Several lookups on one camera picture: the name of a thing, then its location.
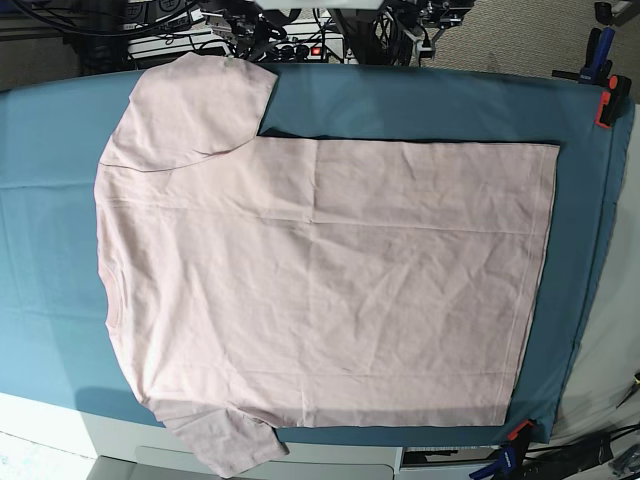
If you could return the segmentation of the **pink T-shirt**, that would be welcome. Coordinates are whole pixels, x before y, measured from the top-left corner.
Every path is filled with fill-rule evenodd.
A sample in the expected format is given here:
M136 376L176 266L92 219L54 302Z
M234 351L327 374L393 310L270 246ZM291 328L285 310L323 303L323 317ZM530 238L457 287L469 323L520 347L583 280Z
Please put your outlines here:
M282 427L500 426L543 269L559 149L264 137L277 76L147 70L95 180L120 368L215 474Z

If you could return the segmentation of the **black power strip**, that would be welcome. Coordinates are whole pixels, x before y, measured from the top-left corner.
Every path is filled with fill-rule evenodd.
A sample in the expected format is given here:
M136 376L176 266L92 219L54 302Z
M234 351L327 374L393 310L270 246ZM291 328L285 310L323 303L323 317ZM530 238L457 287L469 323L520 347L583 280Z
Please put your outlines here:
M248 47L239 45L231 56L252 63L328 63L325 49L320 45L292 42L270 42Z

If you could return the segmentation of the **teal table cloth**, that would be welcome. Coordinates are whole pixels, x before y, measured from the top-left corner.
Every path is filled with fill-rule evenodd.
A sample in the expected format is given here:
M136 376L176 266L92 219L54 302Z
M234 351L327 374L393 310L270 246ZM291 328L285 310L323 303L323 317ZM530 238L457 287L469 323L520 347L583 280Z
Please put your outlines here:
M429 68L275 64L262 122L270 136L556 143L554 224L535 319L501 427L289 428L283 441L473 446L526 419L547 441L590 319L615 226L633 103L595 122L596 87ZM1 96L1 389L87 414L154 425L107 334L97 274L93 184L137 72L82 77Z

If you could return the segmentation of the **orange blue clamp bottom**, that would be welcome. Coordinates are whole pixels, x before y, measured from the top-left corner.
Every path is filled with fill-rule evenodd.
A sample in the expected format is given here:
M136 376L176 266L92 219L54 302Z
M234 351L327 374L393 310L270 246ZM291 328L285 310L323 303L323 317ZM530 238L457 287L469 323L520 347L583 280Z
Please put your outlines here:
M525 455L531 444L536 422L525 420L508 436L507 443L498 451L498 456L489 465L469 474L472 480L508 479L523 464Z

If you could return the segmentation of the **orange black clamp right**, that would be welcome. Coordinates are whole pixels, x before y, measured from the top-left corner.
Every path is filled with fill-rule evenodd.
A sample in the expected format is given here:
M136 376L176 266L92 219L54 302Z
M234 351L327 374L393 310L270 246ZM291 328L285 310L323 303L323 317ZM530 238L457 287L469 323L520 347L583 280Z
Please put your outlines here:
M605 83L601 94L595 123L602 128L610 128L621 115L631 90L632 81L622 75L612 75Z

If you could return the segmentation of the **blue clamp top right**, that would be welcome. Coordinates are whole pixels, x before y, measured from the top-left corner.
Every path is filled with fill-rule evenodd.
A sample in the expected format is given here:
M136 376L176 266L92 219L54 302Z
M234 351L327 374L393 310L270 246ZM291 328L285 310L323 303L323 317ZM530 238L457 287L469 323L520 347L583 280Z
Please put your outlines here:
M606 87L613 62L608 59L609 50L615 36L615 30L593 28L587 43L585 63L579 72L553 70L554 78L575 81L580 84Z

